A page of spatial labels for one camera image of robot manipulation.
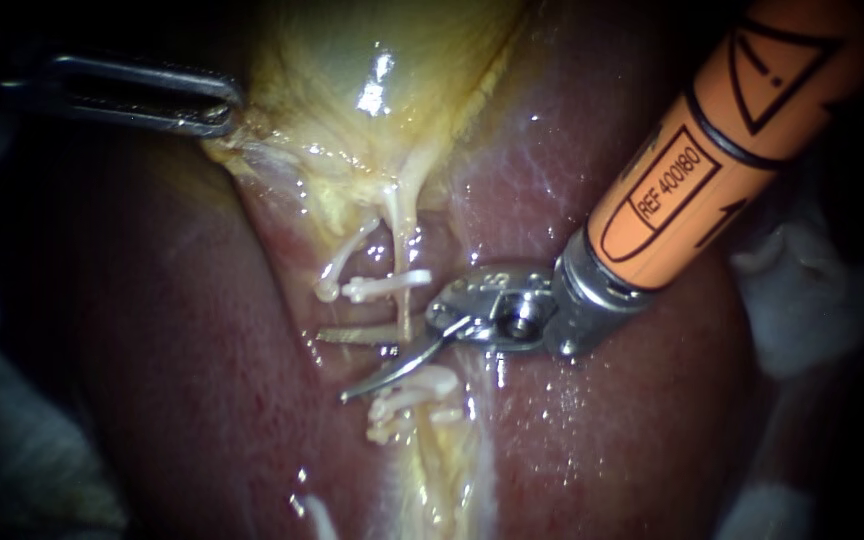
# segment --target warning triangle symbol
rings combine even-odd
[[[729,36],[729,75],[749,133],[758,134],[840,44],[741,21]]]

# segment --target black band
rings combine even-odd
[[[706,136],[708,136],[709,139],[726,154],[732,156],[737,161],[756,169],[776,170],[782,169],[789,164],[788,161],[780,161],[777,159],[757,156],[745,148],[735,144],[729,140],[725,134],[716,129],[711,122],[709,122],[708,117],[705,116],[705,113],[702,112],[702,108],[699,107],[699,99],[695,97],[695,87],[693,85],[689,85],[683,94],[685,95],[686,103],[689,104],[689,112],[692,113],[692,118],[695,120],[695,123],[698,124],[699,128],[706,134]]]

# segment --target surgical instrument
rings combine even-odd
[[[476,341],[492,350],[505,346],[499,337],[511,336],[521,351],[566,358],[591,351],[645,310],[828,124],[831,106],[863,83],[862,14],[839,1],[760,0],[570,237],[551,278],[541,281],[548,287],[515,289],[516,298],[541,303],[481,320],[482,312],[459,310],[449,320],[473,315],[474,322],[404,346],[399,359],[343,392],[343,400],[394,383],[443,344],[470,341],[465,336],[475,329],[492,329],[491,340]],[[516,271],[539,275],[541,268]],[[427,323],[434,316],[427,310]]]
[[[228,75],[0,35],[1,108],[210,138],[243,103]]]

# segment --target black arrow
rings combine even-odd
[[[713,225],[712,228],[709,229],[709,232],[705,233],[705,236],[703,236],[702,239],[699,240],[699,243],[695,245],[695,248],[699,249],[700,247],[702,247],[703,244],[708,242],[710,238],[715,236],[716,231],[721,229],[722,226],[725,225],[725,222],[727,222],[732,216],[738,214],[739,210],[742,210],[743,206],[745,206],[745,199],[739,199],[732,204],[719,208],[719,210],[723,212],[722,217],[720,217],[719,220],[715,222],[715,225]]]

